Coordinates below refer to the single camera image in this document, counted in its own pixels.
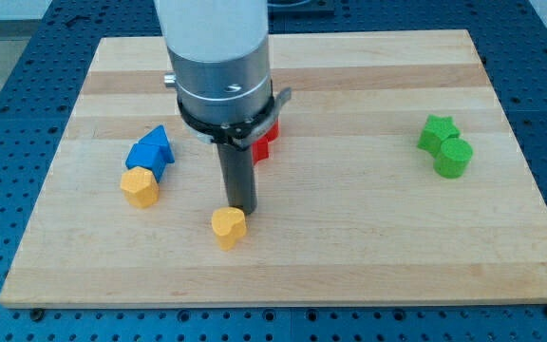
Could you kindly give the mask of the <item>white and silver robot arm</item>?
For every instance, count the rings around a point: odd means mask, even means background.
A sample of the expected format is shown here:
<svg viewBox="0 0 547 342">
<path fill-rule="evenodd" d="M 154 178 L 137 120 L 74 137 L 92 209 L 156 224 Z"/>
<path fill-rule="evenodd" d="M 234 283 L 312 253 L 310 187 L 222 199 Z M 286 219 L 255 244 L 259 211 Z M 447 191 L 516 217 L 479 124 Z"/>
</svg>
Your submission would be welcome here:
<svg viewBox="0 0 547 342">
<path fill-rule="evenodd" d="M 273 106 L 266 0 L 156 0 L 182 119 L 212 143 L 243 139 Z"/>
</svg>

